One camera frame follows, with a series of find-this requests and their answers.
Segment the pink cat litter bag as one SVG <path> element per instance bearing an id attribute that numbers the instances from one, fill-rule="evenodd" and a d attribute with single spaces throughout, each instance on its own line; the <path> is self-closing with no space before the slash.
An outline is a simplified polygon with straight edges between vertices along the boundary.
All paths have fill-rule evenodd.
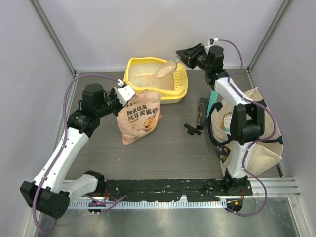
<path id="1" fill-rule="evenodd" d="M 129 145 L 154 131 L 161 115 L 162 95 L 147 91 L 136 94 L 117 116 L 122 142 Z"/>

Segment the clear plastic scoop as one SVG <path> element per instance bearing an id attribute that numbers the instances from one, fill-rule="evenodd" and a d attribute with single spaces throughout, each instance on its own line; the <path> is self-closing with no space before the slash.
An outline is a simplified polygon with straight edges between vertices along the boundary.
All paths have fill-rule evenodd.
<path id="1" fill-rule="evenodd" d="M 178 63 L 181 61 L 179 56 L 176 56 L 175 59 L 169 60 L 166 63 L 162 64 L 156 71 L 155 77 L 161 79 L 169 74 L 172 74 L 176 71 Z"/>

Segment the black bag clip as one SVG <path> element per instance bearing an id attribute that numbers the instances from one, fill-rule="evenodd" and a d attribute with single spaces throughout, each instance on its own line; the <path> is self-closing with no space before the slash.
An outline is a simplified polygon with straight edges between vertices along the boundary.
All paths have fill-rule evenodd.
<path id="1" fill-rule="evenodd" d="M 202 130 L 204 129 L 203 126 L 198 125 L 197 127 L 192 127 L 187 123 L 184 124 L 184 127 L 187 129 L 187 133 L 190 135 L 194 135 L 194 134 L 201 135 Z"/>

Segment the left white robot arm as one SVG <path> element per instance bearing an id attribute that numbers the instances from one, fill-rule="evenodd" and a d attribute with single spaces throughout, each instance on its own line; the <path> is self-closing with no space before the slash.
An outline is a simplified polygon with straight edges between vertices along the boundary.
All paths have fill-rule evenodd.
<path id="1" fill-rule="evenodd" d="M 125 101 L 117 88 L 106 92 L 100 84 L 90 84 L 82 93 L 79 108 L 67 122 L 66 132 L 49 161 L 32 182 L 24 181 L 20 192 L 30 208 L 54 219 L 61 218 L 70 202 L 91 193 L 100 197 L 106 188 L 104 175 L 87 171 L 64 184 L 65 176 L 82 147 L 91 138 L 104 116 L 118 115 Z"/>

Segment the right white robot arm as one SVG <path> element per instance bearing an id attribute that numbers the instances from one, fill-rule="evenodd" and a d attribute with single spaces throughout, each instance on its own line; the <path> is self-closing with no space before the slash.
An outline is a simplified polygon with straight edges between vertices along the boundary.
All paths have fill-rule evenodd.
<path id="1" fill-rule="evenodd" d="M 246 187 L 246 172 L 252 145 L 265 130 L 265 112 L 237 88 L 223 68 L 224 50 L 212 45 L 205 49 L 198 44 L 189 49 L 177 50 L 177 57 L 188 68 L 199 67 L 205 71 L 205 81 L 218 92 L 232 108 L 228 140 L 233 143 L 231 162 L 225 170 L 222 190 L 229 195 Z"/>

